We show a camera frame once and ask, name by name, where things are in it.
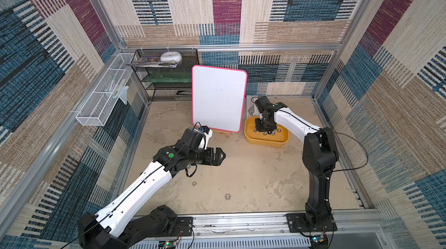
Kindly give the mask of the yellow plastic storage box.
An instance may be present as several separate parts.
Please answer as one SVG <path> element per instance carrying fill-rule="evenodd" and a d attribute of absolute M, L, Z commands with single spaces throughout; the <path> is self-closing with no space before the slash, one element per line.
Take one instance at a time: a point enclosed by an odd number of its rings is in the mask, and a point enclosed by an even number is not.
<path fill-rule="evenodd" d="M 256 126 L 255 126 L 255 117 L 249 117 L 247 118 L 245 122 L 245 139 L 247 142 L 251 144 L 261 144 L 265 146 L 272 146 L 272 147 L 282 147 L 285 145 L 290 138 L 289 131 L 279 125 L 277 129 L 281 129 L 281 133 L 277 133 L 277 130 L 275 130 L 276 134 L 272 136 L 271 134 L 268 134 L 268 136 L 264 136 L 263 132 L 257 132 Z"/>

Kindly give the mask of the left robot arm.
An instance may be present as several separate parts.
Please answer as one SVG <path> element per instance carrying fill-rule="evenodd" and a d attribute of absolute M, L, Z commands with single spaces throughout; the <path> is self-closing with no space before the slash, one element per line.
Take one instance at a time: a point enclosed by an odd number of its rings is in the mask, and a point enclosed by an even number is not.
<path fill-rule="evenodd" d="M 178 215 L 162 205 L 150 214 L 135 214 L 165 184 L 189 167 L 217 167 L 225 159 L 219 147 L 209 147 L 212 130 L 207 126 L 188 128 L 173 146 L 161 148 L 152 162 L 126 190 L 96 214 L 86 213 L 77 222 L 83 249 L 128 249 L 149 237 L 189 235 Z"/>

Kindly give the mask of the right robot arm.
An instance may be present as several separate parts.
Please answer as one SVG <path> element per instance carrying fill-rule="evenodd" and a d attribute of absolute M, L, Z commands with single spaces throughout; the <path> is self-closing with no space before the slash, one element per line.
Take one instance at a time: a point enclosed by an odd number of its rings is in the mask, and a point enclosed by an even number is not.
<path fill-rule="evenodd" d="M 332 217 L 329 188 L 339 161 L 334 132 L 328 127 L 317 127 L 296 115 L 287 105 L 271 103 L 265 96 L 257 98 L 254 104 L 260 113 L 260 118 L 255 119 L 257 131 L 271 134 L 282 126 L 303 142 L 302 161 L 310 183 L 303 222 L 309 230 L 322 229 Z"/>

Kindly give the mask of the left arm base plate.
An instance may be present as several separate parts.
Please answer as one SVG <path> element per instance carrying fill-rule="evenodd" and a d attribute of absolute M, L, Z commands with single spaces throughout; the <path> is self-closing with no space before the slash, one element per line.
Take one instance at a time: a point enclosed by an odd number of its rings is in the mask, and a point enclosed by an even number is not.
<path fill-rule="evenodd" d="M 189 229 L 193 226 L 192 216 L 179 216 L 173 220 L 166 222 L 164 228 L 160 233 L 150 233 L 148 237 L 177 237 L 177 236 L 192 236 L 192 231 Z"/>

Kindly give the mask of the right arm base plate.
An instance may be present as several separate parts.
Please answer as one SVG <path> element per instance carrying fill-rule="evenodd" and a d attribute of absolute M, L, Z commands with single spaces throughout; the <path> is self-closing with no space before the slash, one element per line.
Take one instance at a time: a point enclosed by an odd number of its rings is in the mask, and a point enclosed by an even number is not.
<path fill-rule="evenodd" d="M 310 218 L 306 213 L 288 213 L 285 217 L 290 233 L 336 232 L 338 230 L 331 215 L 321 220 Z"/>

